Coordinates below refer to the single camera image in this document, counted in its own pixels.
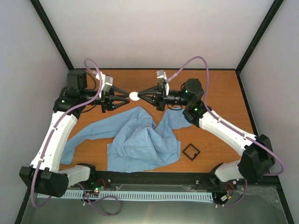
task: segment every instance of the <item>small square object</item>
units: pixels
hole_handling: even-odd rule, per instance
[[[193,158],[190,157],[187,153],[186,153],[186,150],[189,148],[189,147],[193,147],[193,149],[195,149],[197,151],[197,153],[194,154]],[[191,143],[183,150],[182,152],[185,156],[187,156],[189,158],[189,160],[193,161],[196,156],[198,156],[198,154],[200,153],[200,150],[197,149],[194,145],[192,145]]]

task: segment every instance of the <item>brown tabletop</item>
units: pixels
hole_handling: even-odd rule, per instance
[[[175,72],[175,70],[165,71],[168,77]],[[102,72],[112,76],[114,78],[114,85],[129,93],[144,90],[157,84],[155,70],[103,70]],[[92,88],[93,82],[90,77],[87,78],[88,86]],[[205,89],[206,72],[198,70],[182,71],[179,76],[170,82],[170,89],[179,90],[181,84],[189,78],[198,78],[202,83],[203,89]],[[210,71],[207,104],[230,123],[249,133],[253,133],[235,71]],[[107,111],[106,113],[102,113],[101,106],[97,106],[90,112],[81,114],[69,138],[93,122],[137,106],[144,108],[153,117],[156,124],[160,122],[164,114],[164,112],[157,111],[154,106],[143,100],[131,101],[128,105],[122,106],[112,112]],[[221,162],[228,163],[240,158],[237,152],[222,140],[195,126],[174,130],[174,133],[177,139],[181,141],[181,151],[187,147],[189,143],[192,143],[201,151],[200,154],[193,161],[181,154],[177,162],[154,169],[153,171],[209,172]],[[112,141],[113,138],[84,141],[76,148],[71,165],[61,164],[60,168],[66,169],[75,166],[77,163],[84,162],[95,165],[97,170],[106,170],[107,144]]]

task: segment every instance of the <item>blue cloth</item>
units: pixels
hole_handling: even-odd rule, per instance
[[[88,125],[67,141],[62,164],[70,164],[76,146],[84,140],[115,137],[107,146],[108,171],[137,172],[155,169],[180,158],[181,142],[172,129],[188,127],[182,111],[166,110],[157,127],[140,106]]]

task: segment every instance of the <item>wooden table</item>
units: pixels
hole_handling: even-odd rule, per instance
[[[168,77],[175,71],[165,70]],[[155,70],[103,70],[104,74],[109,74],[114,78],[114,85],[127,92],[140,91],[157,84]],[[184,70],[179,76],[170,82],[170,89],[179,90],[181,84],[189,78],[198,78],[203,89],[206,88],[206,72],[198,70]],[[93,82],[88,78],[88,86],[92,88]],[[247,114],[245,103],[242,97],[240,86],[235,71],[210,71],[210,85],[207,102],[220,116],[237,127],[253,133],[250,120]],[[127,111],[136,106],[144,108],[158,124],[164,112],[157,111],[155,107],[143,100],[131,101],[128,105],[122,106],[115,111],[101,112],[101,107],[97,106],[87,113],[81,114],[77,124],[74,126],[70,138],[78,133],[85,126]],[[181,141],[181,151],[192,143],[201,152],[195,160],[189,160],[184,154],[180,159],[168,166],[154,169],[156,172],[209,172],[217,164],[232,162],[239,159],[239,155],[226,143],[218,139],[211,133],[195,126],[174,130],[179,141]],[[97,170],[107,169],[107,144],[113,138],[86,140],[79,145],[74,154],[71,165],[60,165],[65,169],[84,162],[96,166]]]

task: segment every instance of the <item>black metal frame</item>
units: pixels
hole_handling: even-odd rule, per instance
[[[45,13],[41,3],[39,0],[30,0],[33,7],[35,8],[37,14],[39,15],[40,19],[42,20],[45,28],[47,29],[50,37],[52,38],[57,50],[59,51],[62,59],[65,62],[65,65],[69,70],[74,69],[65,49],[63,48],[53,26],[51,25],[51,22],[49,21],[47,14]],[[254,119],[250,110],[250,106],[246,97],[246,93],[244,91],[244,87],[242,84],[242,80],[240,77],[240,73],[242,69],[244,68],[246,62],[250,58],[251,54],[253,53],[255,47],[261,40],[263,34],[265,33],[267,27],[271,23],[272,19],[274,18],[276,12],[279,10],[281,4],[284,0],[274,0],[268,13],[266,14],[264,20],[262,21],[259,29],[257,30],[255,36],[253,37],[250,45],[248,46],[245,54],[243,55],[240,63],[238,64],[236,69],[210,69],[210,70],[235,70],[236,76],[240,85],[240,89],[244,98],[244,102],[246,105],[246,109],[249,115],[249,119],[252,125],[252,129],[255,135],[258,135],[257,128],[254,123]],[[130,68],[125,70],[138,70],[136,68]],[[159,70],[159,68],[148,68],[147,70]],[[209,192],[219,192],[224,189],[215,190],[213,188],[207,187],[207,185],[200,183],[199,180],[202,178],[203,173],[147,173],[147,172],[140,172],[140,173],[116,173],[116,172],[108,172],[108,171],[98,171],[98,175],[100,175],[104,180],[107,180],[106,183],[111,184],[169,184],[169,185],[194,185],[196,189],[205,189]],[[237,185],[243,185],[244,183],[242,180],[240,180]],[[288,223],[292,224],[294,223],[292,219],[292,215],[290,213],[290,209],[288,207],[287,201],[285,199],[284,192],[282,190],[279,178],[276,176],[264,176],[261,181],[256,186],[275,186],[278,195],[280,197],[281,203],[284,208],[284,212],[287,218]],[[23,199],[23,203],[21,205],[19,214],[17,216],[15,223],[21,223],[22,217],[24,215],[28,200],[29,200],[30,191],[27,190],[25,197]]]

